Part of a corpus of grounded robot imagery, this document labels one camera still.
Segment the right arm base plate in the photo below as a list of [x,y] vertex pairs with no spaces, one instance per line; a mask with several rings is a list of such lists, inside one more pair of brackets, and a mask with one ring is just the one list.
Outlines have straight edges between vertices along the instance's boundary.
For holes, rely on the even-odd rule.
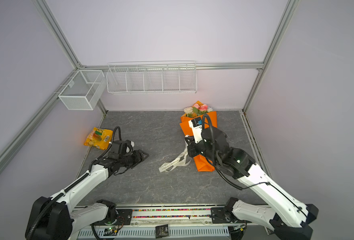
[[246,221],[239,220],[230,211],[222,208],[211,208],[211,219],[213,224],[245,224]]

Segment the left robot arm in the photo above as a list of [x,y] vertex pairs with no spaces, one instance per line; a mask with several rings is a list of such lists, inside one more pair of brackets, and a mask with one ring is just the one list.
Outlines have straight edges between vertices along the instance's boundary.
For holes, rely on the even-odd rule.
[[120,175],[120,168],[132,169],[149,157],[142,150],[134,150],[118,159],[100,156],[77,180],[51,197],[40,197],[32,206],[25,238],[28,240],[67,240],[77,231],[98,222],[115,224],[123,221],[116,204],[99,200],[74,214],[78,203],[95,187],[111,176]]

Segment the cream fake rose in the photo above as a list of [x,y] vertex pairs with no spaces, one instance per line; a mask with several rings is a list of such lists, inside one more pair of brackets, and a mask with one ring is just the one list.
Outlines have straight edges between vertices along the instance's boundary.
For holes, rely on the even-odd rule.
[[184,109],[185,116],[188,118],[192,118],[194,115],[193,107],[188,107]]

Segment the dark pink fake rose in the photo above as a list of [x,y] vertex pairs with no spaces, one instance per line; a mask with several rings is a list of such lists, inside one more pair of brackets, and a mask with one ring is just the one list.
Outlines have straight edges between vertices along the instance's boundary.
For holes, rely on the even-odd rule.
[[208,111],[208,105],[206,105],[206,104],[200,105],[200,107],[198,108],[198,110],[199,110],[200,112],[207,112],[207,111]]

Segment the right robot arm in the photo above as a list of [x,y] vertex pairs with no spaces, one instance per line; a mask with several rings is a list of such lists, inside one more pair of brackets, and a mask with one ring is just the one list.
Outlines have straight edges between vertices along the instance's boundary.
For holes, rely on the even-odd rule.
[[215,127],[193,127],[193,135],[186,136],[188,154],[202,156],[219,175],[238,190],[252,190],[266,207],[251,205],[230,198],[224,214],[230,222],[246,221],[271,230],[281,240],[309,240],[319,210],[304,204],[283,190],[244,150],[230,147],[226,135]]

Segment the white ribbon gold lettering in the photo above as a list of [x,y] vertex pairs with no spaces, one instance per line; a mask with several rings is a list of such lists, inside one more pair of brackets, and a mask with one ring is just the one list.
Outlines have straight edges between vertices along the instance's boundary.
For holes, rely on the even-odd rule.
[[159,168],[159,172],[171,172],[177,167],[188,166],[192,161],[192,158],[188,155],[188,144],[185,143],[185,148],[182,153],[180,153],[173,161],[168,163],[163,163]]

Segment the orange wrapping paper sheet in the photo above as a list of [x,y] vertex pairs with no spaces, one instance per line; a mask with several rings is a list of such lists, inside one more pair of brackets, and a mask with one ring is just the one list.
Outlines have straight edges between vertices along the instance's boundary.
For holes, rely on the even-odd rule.
[[[200,101],[197,101],[195,104],[203,105],[203,103],[201,103]],[[209,128],[209,124],[208,124],[208,119],[210,119],[213,127],[217,127],[218,126],[218,121],[217,121],[217,112],[216,111],[212,111],[212,112],[200,112],[197,108],[194,108],[194,104],[191,106],[193,107],[194,110],[194,115],[192,118],[188,118],[185,116],[185,113],[183,114],[183,116],[181,117],[181,123],[180,123],[180,127],[184,133],[185,136],[189,136],[189,137],[193,137],[193,132],[191,130],[191,128],[189,127],[188,121],[196,118],[196,117],[201,117],[204,114],[207,114],[209,117],[205,119],[205,129]],[[202,156],[201,154],[198,154],[197,156],[193,157],[196,168],[198,170],[198,172],[213,172],[215,170],[215,168],[211,165],[211,163],[209,163],[204,156]]]

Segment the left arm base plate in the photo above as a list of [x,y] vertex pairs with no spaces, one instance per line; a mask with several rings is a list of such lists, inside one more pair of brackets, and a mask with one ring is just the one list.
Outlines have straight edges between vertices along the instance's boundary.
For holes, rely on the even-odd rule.
[[127,226],[131,224],[132,214],[132,209],[109,210],[103,222],[108,226]]

